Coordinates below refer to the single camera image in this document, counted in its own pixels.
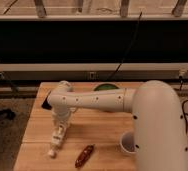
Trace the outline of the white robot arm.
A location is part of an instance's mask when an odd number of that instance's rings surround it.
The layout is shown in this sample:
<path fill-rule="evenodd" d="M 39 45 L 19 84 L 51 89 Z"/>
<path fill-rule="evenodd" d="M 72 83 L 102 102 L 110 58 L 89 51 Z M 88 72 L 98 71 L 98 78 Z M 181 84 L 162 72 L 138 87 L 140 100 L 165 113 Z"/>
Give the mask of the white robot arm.
<path fill-rule="evenodd" d="M 179 96 L 168 84 L 151 80 L 136 89 L 74 92 L 64 81 L 47 97 L 56 115 L 88 108 L 133 115 L 137 171 L 188 171 L 186 124 Z"/>

